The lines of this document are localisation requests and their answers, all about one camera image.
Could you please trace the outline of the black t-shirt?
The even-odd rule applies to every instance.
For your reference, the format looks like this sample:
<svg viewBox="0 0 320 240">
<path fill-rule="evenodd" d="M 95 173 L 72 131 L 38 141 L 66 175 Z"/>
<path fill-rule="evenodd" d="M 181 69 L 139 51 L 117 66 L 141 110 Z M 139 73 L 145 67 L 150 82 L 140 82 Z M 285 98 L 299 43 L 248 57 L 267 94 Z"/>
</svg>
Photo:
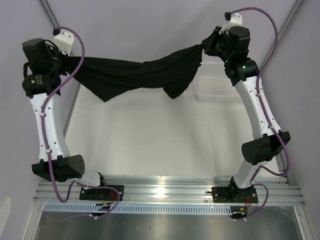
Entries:
<svg viewBox="0 0 320 240">
<path fill-rule="evenodd" d="M 196 44 L 145 62 L 85 57 L 74 79 L 104 102 L 140 88 L 162 88 L 175 99 L 193 81 L 202 63 L 202 53 L 203 46 Z"/>
</svg>

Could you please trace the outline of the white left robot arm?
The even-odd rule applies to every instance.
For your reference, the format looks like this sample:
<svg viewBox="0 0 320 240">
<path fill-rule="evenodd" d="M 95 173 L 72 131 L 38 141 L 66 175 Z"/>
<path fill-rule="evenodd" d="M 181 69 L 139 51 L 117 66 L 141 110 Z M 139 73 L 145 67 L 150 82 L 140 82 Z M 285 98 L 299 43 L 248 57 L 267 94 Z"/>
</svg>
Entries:
<svg viewBox="0 0 320 240">
<path fill-rule="evenodd" d="M 27 58 L 23 66 L 22 88 L 35 114 L 39 137 L 39 160 L 31 166 L 32 172 L 52 183 L 75 181 L 91 188 L 97 200 L 108 196 L 109 188 L 99 172 L 86 168 L 81 155 L 70 154 L 61 120 L 61 68 L 58 47 L 49 40 L 35 38 L 22 44 Z"/>
</svg>

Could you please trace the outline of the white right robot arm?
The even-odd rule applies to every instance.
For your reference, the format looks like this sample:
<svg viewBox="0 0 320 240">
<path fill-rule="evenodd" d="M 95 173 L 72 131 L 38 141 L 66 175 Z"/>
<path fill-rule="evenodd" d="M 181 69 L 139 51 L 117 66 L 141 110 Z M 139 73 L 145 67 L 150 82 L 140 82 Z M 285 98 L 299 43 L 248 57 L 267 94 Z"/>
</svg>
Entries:
<svg viewBox="0 0 320 240">
<path fill-rule="evenodd" d="M 216 26 L 212 34 L 202 41 L 206 55 L 219 57 L 223 61 L 225 74 L 244 104 L 252 129 L 253 140 L 242 144 L 244 160 L 228 185 L 228 196 L 234 202 L 250 194 L 260 169 L 277 156 L 291 139 L 289 132 L 282 131 L 267 106 L 258 79 L 259 68 L 248 56 L 250 39 L 248 28 L 232 26 L 224 30 Z"/>
</svg>

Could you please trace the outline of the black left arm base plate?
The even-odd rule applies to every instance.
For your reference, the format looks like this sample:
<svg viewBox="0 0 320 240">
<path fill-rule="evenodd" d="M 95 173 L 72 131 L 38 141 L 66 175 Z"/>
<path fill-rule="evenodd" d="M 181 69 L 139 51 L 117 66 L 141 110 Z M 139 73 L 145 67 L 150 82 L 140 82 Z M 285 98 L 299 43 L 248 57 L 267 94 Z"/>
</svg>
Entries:
<svg viewBox="0 0 320 240">
<path fill-rule="evenodd" d="M 120 195 L 120 201 L 123 200 L 125 187 L 123 185 L 107 185 L 107 187 L 111 187 L 116 189 Z M 81 188 L 81 192 L 79 195 L 79 199 L 82 201 L 117 201 L 118 197 L 114 190 L 112 189 L 96 189 L 89 188 L 84 189 Z"/>
</svg>

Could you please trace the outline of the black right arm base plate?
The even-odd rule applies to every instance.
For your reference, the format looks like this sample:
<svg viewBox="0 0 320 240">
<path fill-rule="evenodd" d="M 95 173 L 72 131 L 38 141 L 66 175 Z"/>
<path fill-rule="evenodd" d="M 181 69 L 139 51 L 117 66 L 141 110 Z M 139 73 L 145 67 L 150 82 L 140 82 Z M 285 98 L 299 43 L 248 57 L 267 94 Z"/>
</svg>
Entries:
<svg viewBox="0 0 320 240">
<path fill-rule="evenodd" d="M 212 195 L 214 203 L 244 204 L 246 200 L 249 200 L 249 203 L 258 203 L 258 195 L 254 187 L 232 189 L 226 186 L 216 186 L 206 193 Z"/>
</svg>

